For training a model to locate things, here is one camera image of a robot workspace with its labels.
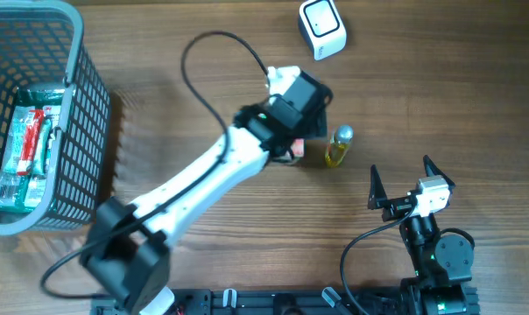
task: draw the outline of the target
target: bottle with yellow liquid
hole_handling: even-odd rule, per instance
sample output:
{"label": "bottle with yellow liquid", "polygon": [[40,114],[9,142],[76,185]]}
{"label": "bottle with yellow liquid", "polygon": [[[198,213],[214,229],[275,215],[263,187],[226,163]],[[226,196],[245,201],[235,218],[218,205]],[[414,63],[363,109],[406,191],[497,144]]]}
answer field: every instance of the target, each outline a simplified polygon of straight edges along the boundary
{"label": "bottle with yellow liquid", "polygon": [[350,149],[353,136],[354,130],[349,125],[343,125],[333,133],[325,152],[325,162],[328,167],[336,167],[342,162]]}

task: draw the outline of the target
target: wooden table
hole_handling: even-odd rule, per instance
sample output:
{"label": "wooden table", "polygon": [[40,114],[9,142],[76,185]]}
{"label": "wooden table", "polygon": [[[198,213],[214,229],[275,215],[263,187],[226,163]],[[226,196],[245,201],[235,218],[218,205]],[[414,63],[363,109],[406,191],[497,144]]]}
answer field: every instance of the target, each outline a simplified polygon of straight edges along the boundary
{"label": "wooden table", "polygon": [[[366,209],[370,165],[398,197],[423,176],[428,154],[457,184],[440,227],[476,238],[472,284],[483,313],[529,314],[529,2],[338,1],[347,47],[321,62],[299,35],[298,1],[198,2],[79,7],[120,130],[110,142],[116,195],[150,191],[219,136],[179,70],[185,44],[207,30],[233,31],[267,65],[321,78],[335,93],[330,127],[350,124],[356,136],[338,169],[324,168],[324,142],[310,142],[304,164],[268,166],[212,206],[173,252],[172,287],[340,285],[343,247],[382,224]],[[188,72],[226,120],[266,93],[256,63],[230,39],[196,46]],[[89,301],[38,290],[83,234],[0,238],[0,314],[87,314]],[[398,285],[414,272],[396,228],[359,243],[347,271],[355,286]],[[98,289],[76,262],[51,285]]]}

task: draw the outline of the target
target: gray basket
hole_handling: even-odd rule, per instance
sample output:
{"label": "gray basket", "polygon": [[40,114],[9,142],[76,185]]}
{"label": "gray basket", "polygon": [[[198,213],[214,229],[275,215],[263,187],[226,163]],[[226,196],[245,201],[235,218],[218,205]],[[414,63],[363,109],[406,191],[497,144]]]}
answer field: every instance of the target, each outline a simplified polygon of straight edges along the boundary
{"label": "gray basket", "polygon": [[83,21],[59,1],[0,1],[0,167],[18,88],[66,88],[46,192],[27,215],[0,216],[0,235],[70,230],[91,222],[109,128],[109,93],[83,39]]}

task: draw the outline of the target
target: bottle cap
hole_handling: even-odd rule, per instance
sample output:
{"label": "bottle cap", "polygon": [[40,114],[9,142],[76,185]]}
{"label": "bottle cap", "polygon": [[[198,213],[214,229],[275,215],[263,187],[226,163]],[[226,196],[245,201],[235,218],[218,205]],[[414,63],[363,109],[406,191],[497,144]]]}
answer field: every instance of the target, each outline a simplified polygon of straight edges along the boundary
{"label": "bottle cap", "polygon": [[349,144],[354,136],[354,130],[349,125],[342,125],[336,130],[335,138],[336,141],[341,144]]}

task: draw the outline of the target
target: white box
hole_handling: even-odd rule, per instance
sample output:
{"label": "white box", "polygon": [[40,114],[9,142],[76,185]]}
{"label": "white box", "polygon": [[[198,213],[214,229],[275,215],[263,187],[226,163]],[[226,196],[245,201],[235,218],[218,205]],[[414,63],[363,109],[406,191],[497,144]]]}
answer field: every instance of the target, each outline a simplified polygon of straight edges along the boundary
{"label": "white box", "polygon": [[305,1],[300,6],[298,27],[315,60],[338,53],[346,45],[346,29],[333,0]]}

